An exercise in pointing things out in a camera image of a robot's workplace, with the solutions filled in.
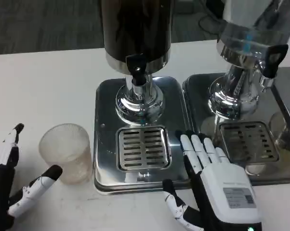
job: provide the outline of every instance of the drip tray grate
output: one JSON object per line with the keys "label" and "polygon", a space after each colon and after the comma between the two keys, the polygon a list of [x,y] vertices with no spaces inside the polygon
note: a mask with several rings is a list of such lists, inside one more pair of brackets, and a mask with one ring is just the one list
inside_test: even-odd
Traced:
{"label": "drip tray grate", "polygon": [[279,159],[268,129],[261,121],[223,123],[220,132],[233,163],[264,163]]}
{"label": "drip tray grate", "polygon": [[122,129],[118,146],[121,170],[164,168],[170,163],[165,131],[161,127]]}

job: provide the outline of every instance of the frosted cup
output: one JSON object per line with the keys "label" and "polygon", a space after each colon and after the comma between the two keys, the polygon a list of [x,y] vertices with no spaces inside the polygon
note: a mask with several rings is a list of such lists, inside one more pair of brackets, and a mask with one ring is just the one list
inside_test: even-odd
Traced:
{"label": "frosted cup", "polygon": [[60,180],[77,184],[89,178],[92,160],[89,136],[76,124],[60,124],[48,130],[40,140],[39,152],[48,165],[63,169]]}

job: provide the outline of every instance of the robotic hand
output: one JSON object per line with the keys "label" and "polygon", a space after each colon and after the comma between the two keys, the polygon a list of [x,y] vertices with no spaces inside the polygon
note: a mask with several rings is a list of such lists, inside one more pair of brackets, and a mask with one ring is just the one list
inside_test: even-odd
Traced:
{"label": "robotic hand", "polygon": [[199,211],[176,194],[171,180],[163,181],[165,201],[173,216],[192,231],[260,231],[261,216],[245,170],[231,164],[221,148],[199,136],[181,136],[184,163]]}
{"label": "robotic hand", "polygon": [[0,146],[0,231],[11,228],[14,219],[30,209],[63,172],[59,166],[53,165],[28,186],[9,197],[14,167],[19,160],[19,134],[23,128],[23,124],[18,124]]}

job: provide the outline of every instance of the white tabletop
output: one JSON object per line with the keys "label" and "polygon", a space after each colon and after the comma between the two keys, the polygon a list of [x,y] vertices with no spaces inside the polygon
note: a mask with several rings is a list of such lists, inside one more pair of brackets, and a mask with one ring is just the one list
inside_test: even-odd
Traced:
{"label": "white tabletop", "polygon": [[[215,41],[172,45],[171,60],[155,76],[180,83],[192,74],[223,72],[227,63]],[[281,66],[290,66],[290,51]],[[16,185],[28,184],[47,165],[38,152],[40,138],[61,123],[83,126],[93,144],[95,91],[109,78],[122,77],[105,60],[104,49],[0,55],[0,142],[17,123],[20,161]],[[265,231],[290,231],[290,184],[255,187]],[[190,190],[179,196],[196,206]],[[184,230],[172,218],[161,192],[102,196],[93,182],[66,186],[57,182],[15,230]]]}

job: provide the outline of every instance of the stainless steel drip tray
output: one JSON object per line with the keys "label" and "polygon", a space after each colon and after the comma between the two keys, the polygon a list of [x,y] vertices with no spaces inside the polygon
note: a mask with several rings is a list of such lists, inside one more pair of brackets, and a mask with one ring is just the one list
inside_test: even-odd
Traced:
{"label": "stainless steel drip tray", "polygon": [[155,77],[165,107],[153,124],[135,126],[121,120],[115,108],[124,79],[110,79],[96,92],[94,184],[103,194],[155,191],[171,179],[177,189],[188,187],[177,131],[189,127],[184,98],[172,77]]}
{"label": "stainless steel drip tray", "polygon": [[[288,70],[279,70],[277,78],[285,78],[287,73]],[[193,130],[212,136],[216,146],[223,148],[233,163],[245,168],[253,185],[289,183],[290,152],[276,148],[269,129],[272,116],[280,112],[275,95],[270,90],[261,93],[258,80],[255,79],[255,86],[260,93],[256,112],[245,121],[224,121],[216,126],[215,115],[208,106],[208,89],[221,75],[194,75],[183,83]]]}

